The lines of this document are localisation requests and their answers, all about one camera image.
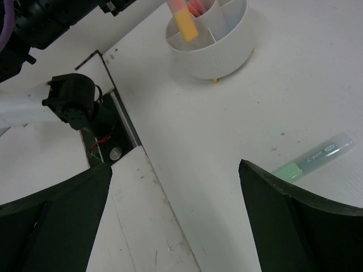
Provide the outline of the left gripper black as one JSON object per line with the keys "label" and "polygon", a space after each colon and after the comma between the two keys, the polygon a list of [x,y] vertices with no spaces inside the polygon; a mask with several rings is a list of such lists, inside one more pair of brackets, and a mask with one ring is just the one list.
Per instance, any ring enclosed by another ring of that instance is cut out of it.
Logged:
{"label": "left gripper black", "polygon": [[95,8],[117,16],[133,1],[1,1],[1,82],[34,64],[32,48],[44,50]]}

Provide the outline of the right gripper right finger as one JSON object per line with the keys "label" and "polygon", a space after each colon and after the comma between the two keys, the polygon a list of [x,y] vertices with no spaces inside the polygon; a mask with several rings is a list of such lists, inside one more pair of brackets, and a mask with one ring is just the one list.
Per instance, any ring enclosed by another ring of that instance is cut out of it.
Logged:
{"label": "right gripper right finger", "polygon": [[240,185],[262,271],[362,271],[362,208],[242,160]]}

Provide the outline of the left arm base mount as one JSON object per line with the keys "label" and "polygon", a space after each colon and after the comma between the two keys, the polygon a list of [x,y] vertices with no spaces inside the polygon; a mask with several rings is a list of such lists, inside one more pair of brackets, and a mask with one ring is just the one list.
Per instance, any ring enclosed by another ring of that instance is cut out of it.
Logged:
{"label": "left arm base mount", "polygon": [[80,130],[88,166],[91,168],[100,163],[113,165],[141,145],[118,90],[112,89],[103,95],[100,105],[111,114],[115,123],[100,137],[95,137],[86,129]]}

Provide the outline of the orange yellow highlighter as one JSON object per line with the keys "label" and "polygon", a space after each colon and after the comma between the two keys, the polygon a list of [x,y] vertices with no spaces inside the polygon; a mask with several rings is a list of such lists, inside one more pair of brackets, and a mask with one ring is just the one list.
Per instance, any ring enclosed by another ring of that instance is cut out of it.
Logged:
{"label": "orange yellow highlighter", "polygon": [[199,36],[197,27],[192,19],[191,13],[184,0],[166,1],[174,21],[186,42],[191,42]]}

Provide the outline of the orange red marker pen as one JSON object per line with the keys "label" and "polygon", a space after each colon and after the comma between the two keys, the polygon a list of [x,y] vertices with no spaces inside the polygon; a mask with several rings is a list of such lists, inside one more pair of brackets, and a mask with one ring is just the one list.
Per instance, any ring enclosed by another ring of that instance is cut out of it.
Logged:
{"label": "orange red marker pen", "polygon": [[199,17],[206,12],[205,6],[199,0],[188,0],[187,7],[194,17]]}

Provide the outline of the green highlighter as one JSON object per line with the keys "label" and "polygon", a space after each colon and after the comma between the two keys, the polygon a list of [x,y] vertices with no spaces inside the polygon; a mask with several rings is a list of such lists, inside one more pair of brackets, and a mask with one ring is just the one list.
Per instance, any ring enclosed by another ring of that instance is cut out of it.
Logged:
{"label": "green highlighter", "polygon": [[303,176],[347,153],[354,146],[355,143],[350,136],[339,133],[275,170],[272,174],[286,182],[294,183]]}

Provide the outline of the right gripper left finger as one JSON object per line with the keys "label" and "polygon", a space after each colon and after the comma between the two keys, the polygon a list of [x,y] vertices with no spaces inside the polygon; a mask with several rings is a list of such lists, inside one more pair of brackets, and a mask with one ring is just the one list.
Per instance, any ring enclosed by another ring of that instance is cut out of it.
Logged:
{"label": "right gripper left finger", "polygon": [[111,178],[101,163],[1,205],[1,271],[86,271]]}

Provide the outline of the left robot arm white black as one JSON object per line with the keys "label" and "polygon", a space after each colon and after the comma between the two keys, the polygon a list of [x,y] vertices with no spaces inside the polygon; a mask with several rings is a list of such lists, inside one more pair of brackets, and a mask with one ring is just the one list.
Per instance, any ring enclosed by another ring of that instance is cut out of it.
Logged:
{"label": "left robot arm white black", "polygon": [[[46,49],[96,7],[117,16],[133,1],[1,1],[1,82],[36,59],[32,48]],[[118,119],[101,104],[101,89],[89,77],[71,73],[18,95],[1,96],[1,128],[62,121],[74,130],[108,135]]]}

